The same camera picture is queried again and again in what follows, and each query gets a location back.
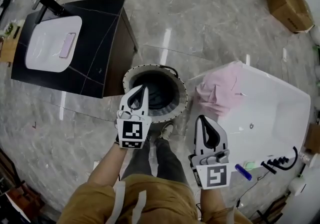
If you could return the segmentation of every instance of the black countertop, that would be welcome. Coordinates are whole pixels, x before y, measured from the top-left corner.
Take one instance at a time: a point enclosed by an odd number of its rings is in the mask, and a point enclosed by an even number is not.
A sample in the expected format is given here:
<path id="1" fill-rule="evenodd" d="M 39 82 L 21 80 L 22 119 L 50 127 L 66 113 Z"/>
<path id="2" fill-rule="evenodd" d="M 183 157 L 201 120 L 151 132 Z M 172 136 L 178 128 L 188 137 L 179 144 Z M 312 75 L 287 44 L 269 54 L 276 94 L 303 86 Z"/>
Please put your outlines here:
<path id="1" fill-rule="evenodd" d="M 27 16 L 15 51 L 11 78 L 70 93 L 103 97 L 109 55 L 125 0 L 82 0 L 62 4 L 63 17 L 80 16 L 72 61 L 62 72 L 28 69 L 25 59 L 38 12 Z M 42 21 L 60 18 L 50 10 Z"/>

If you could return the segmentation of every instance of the bathtub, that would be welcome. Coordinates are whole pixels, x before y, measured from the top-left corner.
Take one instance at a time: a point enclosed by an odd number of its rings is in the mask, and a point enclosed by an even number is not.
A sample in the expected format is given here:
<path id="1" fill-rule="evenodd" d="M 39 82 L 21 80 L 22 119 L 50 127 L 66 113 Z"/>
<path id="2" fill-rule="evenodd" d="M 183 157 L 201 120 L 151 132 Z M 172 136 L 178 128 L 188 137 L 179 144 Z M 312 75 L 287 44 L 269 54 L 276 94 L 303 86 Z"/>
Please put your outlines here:
<path id="1" fill-rule="evenodd" d="M 210 72 L 221 69 L 221 66 Z M 205 74 L 190 82 L 198 85 Z M 186 141 L 194 150 L 195 121 L 199 115 L 215 120 L 226 132 L 229 162 L 243 164 L 278 157 L 293 158 L 299 151 L 309 122 L 311 99 L 298 88 L 254 67 L 242 64 L 240 92 L 243 102 L 224 116 L 209 114 L 199 104 L 196 94 L 190 112 Z"/>

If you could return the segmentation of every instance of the faucet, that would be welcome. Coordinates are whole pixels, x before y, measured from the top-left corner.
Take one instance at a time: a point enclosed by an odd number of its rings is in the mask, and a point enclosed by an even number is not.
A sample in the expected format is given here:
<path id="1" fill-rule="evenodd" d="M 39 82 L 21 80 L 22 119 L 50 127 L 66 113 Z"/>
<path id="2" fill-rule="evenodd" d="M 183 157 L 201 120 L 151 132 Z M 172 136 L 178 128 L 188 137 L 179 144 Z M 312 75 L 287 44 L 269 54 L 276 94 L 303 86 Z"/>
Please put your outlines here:
<path id="1" fill-rule="evenodd" d="M 274 167 L 277 167 L 279 168 L 280 170 L 283 170 L 283 171 L 287 171 L 287 170 L 290 170 L 292 167 L 294 167 L 294 165 L 296 164 L 297 160 L 298 160 L 298 150 L 297 148 L 294 146 L 293 147 L 293 150 L 295 152 L 295 157 L 294 157 L 294 161 L 293 163 L 288 166 L 288 167 L 283 167 L 280 165 L 281 162 L 285 161 L 286 163 L 289 161 L 288 158 L 286 157 L 283 157 L 282 159 L 279 159 L 279 160 L 273 160 L 271 161 L 270 159 L 268 160 L 268 162 L 266 162 L 268 165 L 271 165 L 271 166 L 274 166 Z"/>
<path id="2" fill-rule="evenodd" d="M 35 19 L 35 24 L 39 24 L 44 17 L 46 10 L 49 9 L 56 16 L 62 16 L 65 12 L 65 8 L 58 4 L 55 0 L 36 0 L 32 9 L 35 10 L 38 4 L 41 3 L 43 6 L 39 11 L 38 16 Z"/>
<path id="3" fill-rule="evenodd" d="M 271 168 L 269 165 L 267 165 L 264 161 L 261 163 L 261 166 L 266 168 L 269 172 L 273 173 L 274 175 L 277 174 L 277 171 Z"/>

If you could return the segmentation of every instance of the person's arm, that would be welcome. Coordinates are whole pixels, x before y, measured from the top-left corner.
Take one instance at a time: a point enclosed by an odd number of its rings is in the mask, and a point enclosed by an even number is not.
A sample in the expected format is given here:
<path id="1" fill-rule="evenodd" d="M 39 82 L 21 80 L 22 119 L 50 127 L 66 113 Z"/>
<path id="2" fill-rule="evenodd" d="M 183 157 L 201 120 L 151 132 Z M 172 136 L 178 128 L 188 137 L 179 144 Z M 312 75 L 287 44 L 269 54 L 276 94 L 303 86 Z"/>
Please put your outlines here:
<path id="1" fill-rule="evenodd" d="M 120 148 L 119 144 L 113 144 L 109 152 L 91 173 L 88 183 L 113 187 L 118 179 L 127 151 L 125 148 Z"/>
<path id="2" fill-rule="evenodd" d="M 113 144 L 87 183 L 82 184 L 71 196 L 62 211 L 58 224 L 104 224 L 111 216 L 115 203 L 112 188 L 118 179 L 127 149 Z"/>
<path id="3" fill-rule="evenodd" d="M 226 224 L 228 218 L 233 218 L 234 224 L 252 224 L 237 209 L 226 207 L 220 189 L 202 189 L 200 206 L 202 220 L 207 224 Z"/>
<path id="4" fill-rule="evenodd" d="M 220 189 L 201 189 L 201 211 L 205 213 L 217 213 L 226 209 Z"/>

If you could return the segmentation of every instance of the marble floor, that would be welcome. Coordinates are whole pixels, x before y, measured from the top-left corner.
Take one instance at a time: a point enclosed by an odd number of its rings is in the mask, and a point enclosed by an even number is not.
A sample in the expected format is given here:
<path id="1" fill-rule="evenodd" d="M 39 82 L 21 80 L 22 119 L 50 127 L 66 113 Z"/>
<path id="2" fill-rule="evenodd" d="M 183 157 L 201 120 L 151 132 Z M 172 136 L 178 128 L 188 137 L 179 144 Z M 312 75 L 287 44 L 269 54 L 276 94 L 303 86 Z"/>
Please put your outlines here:
<path id="1" fill-rule="evenodd" d="M 32 12 L 33 2 L 12 0 L 0 29 L 8 21 L 25 18 Z M 234 60 L 245 62 L 246 54 L 250 54 L 253 67 L 298 87 L 312 99 L 317 95 L 314 64 L 318 58 L 309 34 L 289 32 L 269 14 L 266 0 L 126 0 L 125 8 L 139 43 L 132 65 L 155 63 L 175 68 L 187 84 L 190 102 L 191 78 Z M 282 61 L 283 48 L 287 62 Z M 77 186 L 87 180 L 94 161 L 113 144 L 117 134 L 113 121 L 121 97 L 96 99 L 67 93 L 63 105 L 61 91 L 11 80 L 10 76 L 11 69 L 0 63 L 0 146 L 20 177 L 61 211 Z M 170 144 L 199 200 L 184 143 L 189 110 L 190 106 L 175 120 Z M 155 174 L 154 147 L 150 163 Z M 268 207 L 286 191 L 300 167 L 298 163 L 289 171 L 269 173 L 245 194 L 239 209 L 251 217 Z M 251 173 L 257 178 L 266 170 L 258 168 Z M 226 204 L 234 205 L 255 181 L 248 182 L 234 172 L 230 187 L 222 190 Z"/>

